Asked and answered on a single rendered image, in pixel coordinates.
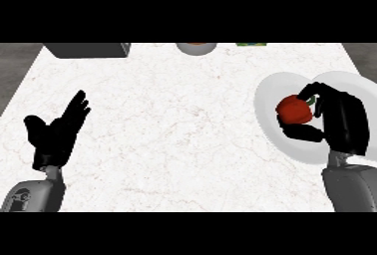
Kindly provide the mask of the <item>red bell pepper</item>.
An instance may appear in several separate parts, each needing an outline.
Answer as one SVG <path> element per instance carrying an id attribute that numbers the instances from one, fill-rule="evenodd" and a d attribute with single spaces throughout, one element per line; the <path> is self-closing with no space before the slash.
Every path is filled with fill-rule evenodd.
<path id="1" fill-rule="evenodd" d="M 312 121 L 311 106 L 314 103 L 315 97 L 311 97 L 308 101 L 300 100 L 298 95 L 286 97 L 275 108 L 281 121 L 287 125 L 309 123 Z"/>

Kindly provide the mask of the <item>grey round bowl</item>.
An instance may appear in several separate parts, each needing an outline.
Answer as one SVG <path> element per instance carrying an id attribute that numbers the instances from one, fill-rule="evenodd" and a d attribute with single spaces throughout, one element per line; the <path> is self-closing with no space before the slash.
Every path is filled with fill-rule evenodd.
<path id="1" fill-rule="evenodd" d="M 181 51 L 191 56 L 203 56 L 213 51 L 216 43 L 178 43 Z"/>

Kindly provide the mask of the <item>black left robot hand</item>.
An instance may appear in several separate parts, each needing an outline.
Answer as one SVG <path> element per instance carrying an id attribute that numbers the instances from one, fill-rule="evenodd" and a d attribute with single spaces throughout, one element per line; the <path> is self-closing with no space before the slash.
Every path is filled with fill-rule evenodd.
<path id="1" fill-rule="evenodd" d="M 36 147 L 33 162 L 36 170 L 43 170 L 49 165 L 64 166 L 67 164 L 77 134 L 91 110 L 86 93 L 80 90 L 68 103 L 62 116 L 49 124 L 37 116 L 24 118 L 28 141 Z"/>

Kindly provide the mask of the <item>dark grey box appliance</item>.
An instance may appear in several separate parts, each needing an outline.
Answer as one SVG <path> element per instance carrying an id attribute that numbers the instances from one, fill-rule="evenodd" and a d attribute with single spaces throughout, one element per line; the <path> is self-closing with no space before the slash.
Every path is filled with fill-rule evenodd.
<path id="1" fill-rule="evenodd" d="M 59 59 L 128 58 L 130 43 L 45 43 Z"/>

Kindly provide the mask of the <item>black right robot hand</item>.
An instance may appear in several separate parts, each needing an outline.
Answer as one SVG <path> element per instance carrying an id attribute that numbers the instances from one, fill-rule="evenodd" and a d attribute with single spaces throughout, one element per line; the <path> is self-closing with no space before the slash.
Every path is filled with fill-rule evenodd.
<path id="1" fill-rule="evenodd" d="M 311 97 L 315 97 L 314 116 L 323 120 L 323 128 L 309 124 L 287 125 L 278 121 L 286 136 L 305 141 L 326 140 L 332 150 L 364 155 L 370 127 L 363 101 L 318 82 L 308 84 L 298 94 L 300 100 L 308 101 Z"/>

